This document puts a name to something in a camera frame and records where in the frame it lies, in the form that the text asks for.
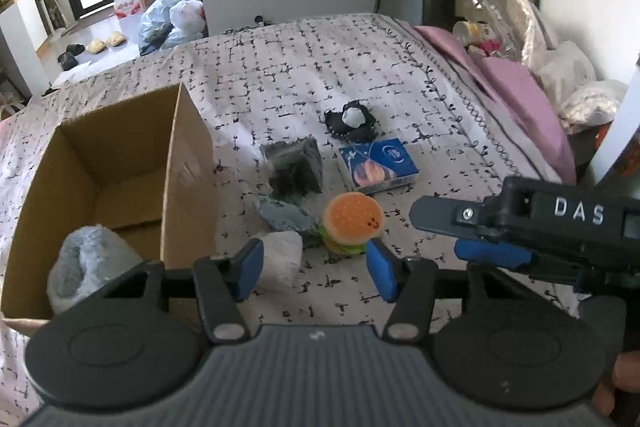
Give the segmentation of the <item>person's right hand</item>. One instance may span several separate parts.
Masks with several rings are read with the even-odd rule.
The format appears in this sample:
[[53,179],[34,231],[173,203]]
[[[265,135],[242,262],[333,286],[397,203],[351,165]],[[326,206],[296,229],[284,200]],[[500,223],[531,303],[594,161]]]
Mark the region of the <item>person's right hand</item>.
[[603,416],[614,411],[617,390],[638,393],[640,390],[640,352],[631,351],[617,355],[612,374],[600,381],[591,399],[592,405]]

